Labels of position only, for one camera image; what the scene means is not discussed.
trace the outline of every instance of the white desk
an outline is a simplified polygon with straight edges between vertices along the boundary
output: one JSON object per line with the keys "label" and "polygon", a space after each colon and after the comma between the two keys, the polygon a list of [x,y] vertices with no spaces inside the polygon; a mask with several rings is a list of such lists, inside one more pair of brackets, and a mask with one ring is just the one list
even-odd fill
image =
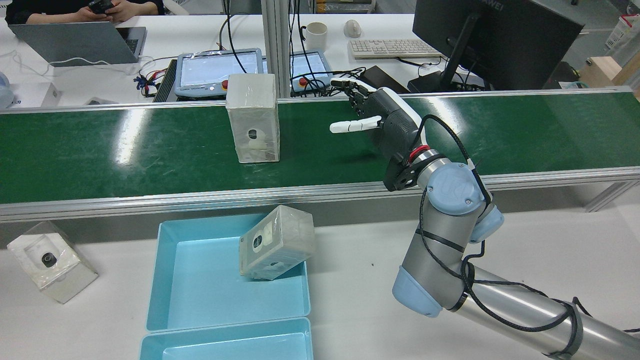
{"label": "white desk", "polygon": [[[147,40],[143,56],[162,58],[217,49],[218,31],[226,19],[223,15],[135,17],[119,26],[145,26]],[[302,15],[301,24],[321,21],[328,26],[328,47],[325,56],[333,70],[350,70],[356,67],[380,66],[401,84],[417,77],[417,67],[397,60],[354,60],[347,52],[348,38],[342,27],[349,19],[356,19],[362,26],[362,38],[415,38],[412,33],[413,15]],[[259,47],[264,53],[264,34],[261,15],[236,15],[231,20],[236,49]],[[301,50],[298,32],[294,31],[294,50]],[[229,48],[226,31],[223,44]],[[81,106],[92,97],[122,104],[150,102],[136,89],[133,79],[141,64],[150,58],[142,58],[140,64],[95,65],[84,67],[49,68],[44,76],[36,74],[47,70],[47,63],[24,42],[19,42],[4,20],[0,20],[0,69],[12,83],[52,82],[62,92],[59,106]],[[146,74],[163,69],[169,60],[159,60],[145,67]],[[422,69],[421,73],[431,71]]]}
{"label": "white desk", "polygon": [[[554,194],[548,196],[559,203]],[[594,316],[619,329],[637,327],[640,190],[629,199],[630,205],[598,213],[571,207],[507,213],[488,240],[487,255],[474,263],[559,299],[578,296]],[[317,253],[308,261],[314,359],[545,359],[459,315],[442,311],[426,318],[393,298],[416,223],[316,228]],[[100,277],[65,305],[39,294],[11,254],[0,250],[1,358],[138,358],[156,241],[117,240],[79,247]]]}

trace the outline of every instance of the laptop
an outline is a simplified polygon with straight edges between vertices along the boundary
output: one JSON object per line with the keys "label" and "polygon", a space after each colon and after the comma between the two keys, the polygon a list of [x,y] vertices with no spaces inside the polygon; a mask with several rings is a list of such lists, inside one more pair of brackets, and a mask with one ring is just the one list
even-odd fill
{"label": "laptop", "polygon": [[71,22],[66,24],[9,25],[15,35],[54,67],[136,63],[147,35],[144,27],[115,28],[112,23]]}

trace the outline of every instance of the green conveyor belt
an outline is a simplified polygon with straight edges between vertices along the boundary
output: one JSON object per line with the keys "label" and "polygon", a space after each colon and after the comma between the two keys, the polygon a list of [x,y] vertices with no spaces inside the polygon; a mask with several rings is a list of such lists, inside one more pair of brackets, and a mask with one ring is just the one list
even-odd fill
{"label": "green conveyor belt", "polygon": [[[481,175],[640,166],[630,93],[422,97]],[[345,101],[279,104],[281,161],[240,164],[223,106],[0,115],[0,203],[381,181],[387,162]],[[461,156],[435,123],[429,144]]]}

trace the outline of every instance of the monitor stand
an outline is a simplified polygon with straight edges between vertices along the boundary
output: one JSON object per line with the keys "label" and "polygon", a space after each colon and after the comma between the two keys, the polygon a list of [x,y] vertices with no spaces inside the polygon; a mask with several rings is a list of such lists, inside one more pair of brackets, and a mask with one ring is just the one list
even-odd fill
{"label": "monitor stand", "polygon": [[479,14],[471,13],[467,17],[458,39],[447,39],[448,42],[455,42],[455,46],[453,47],[449,63],[445,67],[444,71],[432,72],[409,81],[409,90],[412,92],[422,93],[459,91],[456,86],[452,85],[453,77],[456,75],[456,71],[458,71],[460,60],[467,48],[469,38],[471,37],[471,33],[473,32],[478,19],[480,19]]}

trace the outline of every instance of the computer mouse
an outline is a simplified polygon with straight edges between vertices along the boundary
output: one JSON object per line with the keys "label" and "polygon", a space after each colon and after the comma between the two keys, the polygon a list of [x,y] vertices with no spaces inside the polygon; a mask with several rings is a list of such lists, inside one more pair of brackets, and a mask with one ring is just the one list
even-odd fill
{"label": "computer mouse", "polygon": [[356,20],[349,20],[344,23],[344,34],[350,38],[359,38],[362,35],[362,28]]}

